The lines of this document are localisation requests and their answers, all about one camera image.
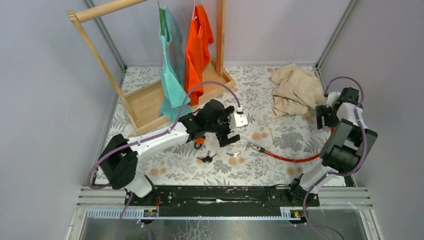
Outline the small brass padlock keys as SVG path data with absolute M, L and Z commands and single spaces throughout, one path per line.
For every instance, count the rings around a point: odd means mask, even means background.
M 229 156 L 230 156 L 230 157 L 232 157 L 232 158 L 235 158 L 235 157 L 237 157 L 238 155 L 240 155 L 240 154 L 241 154 L 241 152 L 240 152 L 240 151 L 232 152 L 232 153 L 227 152 L 226 154 L 227 154 L 227 155 L 229 155 Z

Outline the black key bunch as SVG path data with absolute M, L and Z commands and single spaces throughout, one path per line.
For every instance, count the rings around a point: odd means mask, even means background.
M 213 161 L 213 159 L 214 159 L 214 157 L 216 155 L 217 155 L 216 153 L 215 154 L 212 154 L 212 151 L 209 150 L 207 152 L 206 156 L 204 156 L 204 157 L 196 157 L 196 159 L 199 160 L 199 161 L 201 161 L 204 164 L 210 164 Z

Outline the orange black padlock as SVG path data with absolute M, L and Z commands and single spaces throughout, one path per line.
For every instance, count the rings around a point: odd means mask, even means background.
M 196 150 L 199 150 L 204 145 L 205 139 L 206 139 L 205 136 L 202 136 L 202 137 L 195 139 L 194 140 L 194 148 Z

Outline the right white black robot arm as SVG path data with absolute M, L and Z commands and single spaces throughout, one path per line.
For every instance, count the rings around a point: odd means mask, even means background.
M 319 154 L 320 163 L 290 183 L 286 199 L 291 205 L 308 203 L 330 179 L 355 173 L 365 161 L 378 134 L 363 120 L 359 93 L 345 87 L 326 94 L 326 103 L 316 106 L 317 128 L 329 127 L 333 132 Z

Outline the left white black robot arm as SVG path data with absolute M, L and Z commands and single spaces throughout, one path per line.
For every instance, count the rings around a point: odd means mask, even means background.
M 206 133 L 214 134 L 219 146 L 226 147 L 241 139 L 239 134 L 231 136 L 231 133 L 248 123 L 242 107 L 224 107 L 213 99 L 159 130 L 129 138 L 122 134 L 113 136 L 100 155 L 98 166 L 108 181 L 107 186 L 129 190 L 142 205 L 148 206 L 155 200 L 154 185 L 146 176 L 136 173 L 140 160 L 169 147 L 195 141 Z

